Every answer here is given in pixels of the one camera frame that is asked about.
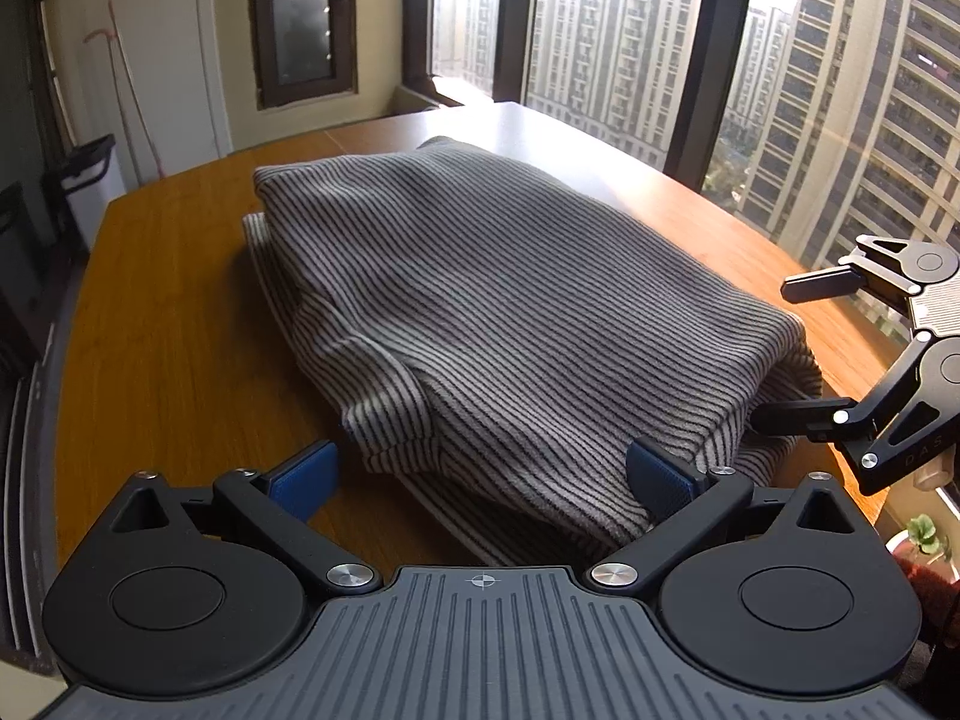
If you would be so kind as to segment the white bin black lid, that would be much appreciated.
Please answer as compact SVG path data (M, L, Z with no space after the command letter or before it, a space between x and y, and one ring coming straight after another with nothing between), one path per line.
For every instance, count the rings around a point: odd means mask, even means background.
M41 182L53 231L93 250L107 207L127 193L112 133L73 148Z

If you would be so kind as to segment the potted green plant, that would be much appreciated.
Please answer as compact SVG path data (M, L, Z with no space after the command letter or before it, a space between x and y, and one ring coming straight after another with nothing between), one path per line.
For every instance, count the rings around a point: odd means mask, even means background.
M910 518L907 528L887 541L887 551L923 603L949 606L957 600L958 567L952 546L929 515Z

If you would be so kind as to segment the dark framed frosted window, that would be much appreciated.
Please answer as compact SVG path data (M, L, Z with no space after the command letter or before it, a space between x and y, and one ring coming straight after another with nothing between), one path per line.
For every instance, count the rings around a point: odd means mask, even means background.
M262 109L356 89L355 0L251 0Z

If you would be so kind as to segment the grey striped sweater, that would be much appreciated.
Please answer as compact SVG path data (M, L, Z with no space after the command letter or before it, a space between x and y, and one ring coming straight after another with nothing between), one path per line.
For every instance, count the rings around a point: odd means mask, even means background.
M493 566L649 532L636 440L768 483L794 444L752 411L822 392L796 316L521 161L433 138L254 190L257 277L353 454Z

